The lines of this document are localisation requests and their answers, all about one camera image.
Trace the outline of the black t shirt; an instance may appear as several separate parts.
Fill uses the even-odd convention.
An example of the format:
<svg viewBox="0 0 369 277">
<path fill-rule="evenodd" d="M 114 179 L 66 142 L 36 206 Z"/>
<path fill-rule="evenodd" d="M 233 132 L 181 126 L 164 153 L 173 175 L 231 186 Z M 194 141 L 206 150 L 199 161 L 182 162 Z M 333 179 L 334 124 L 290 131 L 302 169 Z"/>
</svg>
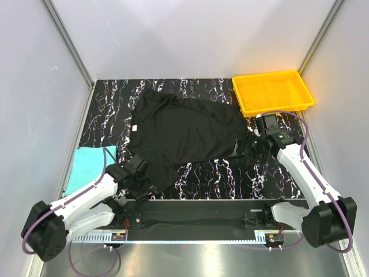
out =
<svg viewBox="0 0 369 277">
<path fill-rule="evenodd" d="M 240 109 L 203 99 L 181 99 L 145 89 L 131 112 L 132 155 L 148 162 L 150 190 L 158 194 L 179 179 L 177 166 L 232 157 L 239 129 L 247 129 Z"/>
</svg>

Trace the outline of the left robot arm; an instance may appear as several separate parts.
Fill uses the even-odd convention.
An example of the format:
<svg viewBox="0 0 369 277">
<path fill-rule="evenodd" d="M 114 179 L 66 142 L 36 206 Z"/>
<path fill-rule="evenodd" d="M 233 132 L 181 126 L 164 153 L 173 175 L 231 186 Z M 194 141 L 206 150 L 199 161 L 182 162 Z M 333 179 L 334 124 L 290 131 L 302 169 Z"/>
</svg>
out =
<svg viewBox="0 0 369 277">
<path fill-rule="evenodd" d="M 150 190 L 147 166 L 139 155 L 122 165 L 104 164 L 102 173 L 81 189 L 50 204 L 34 204 L 21 231 L 22 251 L 47 262 L 72 240 L 98 227 L 121 227 L 125 215 L 114 195 L 122 189 L 137 199 L 145 195 Z"/>
</svg>

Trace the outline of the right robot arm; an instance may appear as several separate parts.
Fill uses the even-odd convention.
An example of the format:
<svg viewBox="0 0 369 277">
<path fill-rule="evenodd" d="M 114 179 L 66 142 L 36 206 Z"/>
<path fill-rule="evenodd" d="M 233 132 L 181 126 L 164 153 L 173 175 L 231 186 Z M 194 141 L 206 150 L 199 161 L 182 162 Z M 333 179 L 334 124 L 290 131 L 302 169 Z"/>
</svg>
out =
<svg viewBox="0 0 369 277">
<path fill-rule="evenodd" d="M 308 204 L 303 208 L 285 200 L 269 202 L 259 216 L 262 224 L 269 229 L 288 225 L 299 230 L 314 248 L 347 239 L 348 246 L 341 253 L 349 252 L 357 213 L 354 199 L 342 197 L 328 184 L 304 151 L 305 137 L 282 130 L 273 112 L 259 114 L 255 121 L 255 132 L 239 131 L 234 153 L 254 163 L 274 157 L 289 172 Z"/>
</svg>

